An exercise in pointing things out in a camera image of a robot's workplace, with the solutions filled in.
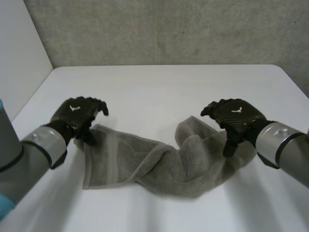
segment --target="white table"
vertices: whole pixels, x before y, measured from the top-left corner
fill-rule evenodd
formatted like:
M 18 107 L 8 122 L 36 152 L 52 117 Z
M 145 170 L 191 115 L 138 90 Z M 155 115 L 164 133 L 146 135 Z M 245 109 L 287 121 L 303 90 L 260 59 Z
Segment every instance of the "white table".
M 23 138 L 69 97 L 107 102 L 96 123 L 176 146 L 178 123 L 211 101 L 242 98 L 270 120 L 306 132 L 309 99 L 272 65 L 64 67 L 55 69 L 14 120 Z M 216 129 L 207 117 L 202 118 Z M 309 189 L 256 157 L 194 200 L 160 197 L 138 185 L 82 190 L 84 158 L 70 143 L 48 173 L 0 224 L 1 232 L 291 232 L 309 230 Z

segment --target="textured wall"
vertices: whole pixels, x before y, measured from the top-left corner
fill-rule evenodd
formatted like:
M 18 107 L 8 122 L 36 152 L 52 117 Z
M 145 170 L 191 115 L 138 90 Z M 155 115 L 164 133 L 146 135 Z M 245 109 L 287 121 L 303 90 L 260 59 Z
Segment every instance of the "textured wall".
M 308 0 L 25 0 L 53 66 L 276 64 L 309 94 Z

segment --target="blue part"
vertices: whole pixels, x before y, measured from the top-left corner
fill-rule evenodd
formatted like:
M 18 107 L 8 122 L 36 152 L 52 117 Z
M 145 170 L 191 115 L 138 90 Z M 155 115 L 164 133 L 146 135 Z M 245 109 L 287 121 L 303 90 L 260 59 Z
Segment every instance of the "blue part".
M 0 194 L 0 221 L 16 206 L 15 202 Z

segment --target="gray towel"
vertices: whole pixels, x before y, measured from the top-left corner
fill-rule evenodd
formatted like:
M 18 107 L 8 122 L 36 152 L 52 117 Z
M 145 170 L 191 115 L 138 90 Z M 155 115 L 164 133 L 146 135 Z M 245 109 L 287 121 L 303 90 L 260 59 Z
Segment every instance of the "gray towel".
M 136 181 L 161 195 L 196 197 L 228 180 L 256 154 L 244 142 L 225 159 L 225 131 L 216 132 L 193 116 L 176 129 L 179 150 L 102 125 L 95 125 L 92 133 L 98 142 L 94 147 L 75 141 L 85 153 L 84 189 Z

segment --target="black glove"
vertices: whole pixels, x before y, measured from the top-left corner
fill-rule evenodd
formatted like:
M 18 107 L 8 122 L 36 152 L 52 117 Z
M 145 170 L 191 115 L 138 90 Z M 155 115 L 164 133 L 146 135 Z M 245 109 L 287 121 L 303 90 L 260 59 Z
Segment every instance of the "black glove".
M 50 123 L 45 126 L 58 131 L 67 145 L 72 138 L 81 139 L 88 145 L 94 145 L 96 140 L 90 132 L 90 127 L 100 111 L 105 116 L 109 114 L 104 101 L 84 97 L 70 98 L 62 103 L 52 116 Z M 52 169 L 64 162 L 66 154 L 67 152 L 55 163 Z
M 238 144 L 244 142 L 249 124 L 266 118 L 252 105 L 241 99 L 220 100 L 212 102 L 201 112 L 201 116 L 209 115 L 226 130 L 227 141 L 223 156 L 232 157 Z

